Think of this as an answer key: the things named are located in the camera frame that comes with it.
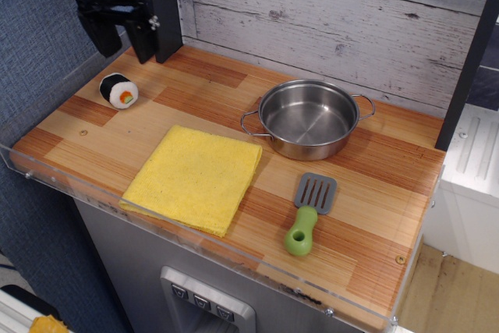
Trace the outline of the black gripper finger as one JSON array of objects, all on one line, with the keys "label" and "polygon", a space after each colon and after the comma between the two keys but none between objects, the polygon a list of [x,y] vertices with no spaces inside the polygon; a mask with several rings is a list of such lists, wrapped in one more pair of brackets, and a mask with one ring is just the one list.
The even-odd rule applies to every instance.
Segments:
[{"label": "black gripper finger", "polygon": [[157,16],[146,22],[126,21],[125,29],[140,64],[147,62],[158,49],[157,29],[160,23]]},{"label": "black gripper finger", "polygon": [[120,50],[122,41],[114,24],[95,20],[81,12],[78,17],[87,35],[104,57],[111,57]]}]

